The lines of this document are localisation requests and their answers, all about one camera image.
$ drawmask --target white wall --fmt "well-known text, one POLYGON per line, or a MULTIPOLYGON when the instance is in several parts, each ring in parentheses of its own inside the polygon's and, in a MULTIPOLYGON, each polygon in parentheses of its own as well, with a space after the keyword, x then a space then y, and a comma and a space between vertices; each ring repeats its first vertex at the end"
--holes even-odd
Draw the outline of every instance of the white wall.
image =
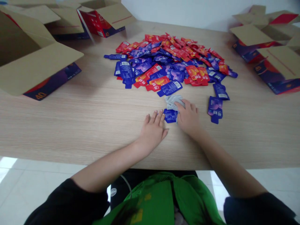
POLYGON ((122 3, 138 20, 218 31, 237 26, 232 15, 246 13, 255 4, 266 5, 266 13, 284 9, 300 13, 300 0, 122 0, 122 3))

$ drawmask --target forearm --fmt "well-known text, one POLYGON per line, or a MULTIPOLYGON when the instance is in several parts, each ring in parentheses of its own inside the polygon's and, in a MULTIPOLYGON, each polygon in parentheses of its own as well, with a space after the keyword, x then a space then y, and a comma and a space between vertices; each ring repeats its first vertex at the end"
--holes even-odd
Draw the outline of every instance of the forearm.
POLYGON ((212 168, 228 193, 237 198, 248 198, 267 192, 232 156, 230 156, 202 128, 193 136, 207 156, 212 168))
POLYGON ((71 178, 79 187, 88 192, 104 191, 124 171, 146 157, 141 148, 142 144, 137 140, 98 159, 71 178))

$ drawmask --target left hand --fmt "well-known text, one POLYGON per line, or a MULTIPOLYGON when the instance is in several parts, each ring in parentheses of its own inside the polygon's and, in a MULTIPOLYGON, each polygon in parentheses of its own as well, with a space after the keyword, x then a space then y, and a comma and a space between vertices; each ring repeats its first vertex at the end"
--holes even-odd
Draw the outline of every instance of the left hand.
POLYGON ((163 129, 164 120, 165 114, 162 110, 158 114, 155 110, 151 117, 149 114, 146 116, 141 135, 137 140, 145 154, 149 155, 167 136, 169 129, 163 129))

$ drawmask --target white tile floor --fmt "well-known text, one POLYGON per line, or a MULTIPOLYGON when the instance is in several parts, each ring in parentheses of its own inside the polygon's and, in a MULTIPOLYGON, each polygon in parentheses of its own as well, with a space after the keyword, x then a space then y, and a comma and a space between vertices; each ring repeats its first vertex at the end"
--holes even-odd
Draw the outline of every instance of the white tile floor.
MULTIPOLYGON (((29 214, 82 165, 0 157, 0 224, 22 225, 29 214)), ((249 170, 271 193, 300 215, 300 168, 249 170)), ((213 171, 197 171, 223 216, 228 192, 213 171)))

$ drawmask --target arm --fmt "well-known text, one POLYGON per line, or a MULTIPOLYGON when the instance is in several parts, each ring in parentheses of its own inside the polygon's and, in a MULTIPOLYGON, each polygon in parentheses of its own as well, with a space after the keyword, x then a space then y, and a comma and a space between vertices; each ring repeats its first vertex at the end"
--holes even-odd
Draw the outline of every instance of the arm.
POLYGON ((200 145, 228 193, 236 198, 249 198, 268 192, 201 127, 196 106, 187 100, 183 102, 186 108, 175 103, 179 110, 178 125, 200 145))
POLYGON ((162 110, 158 114, 155 111, 151 118, 148 114, 136 141, 98 159, 71 178, 85 191, 104 191, 124 171, 146 158, 160 144, 168 133, 168 129, 163 129, 164 119, 162 110))

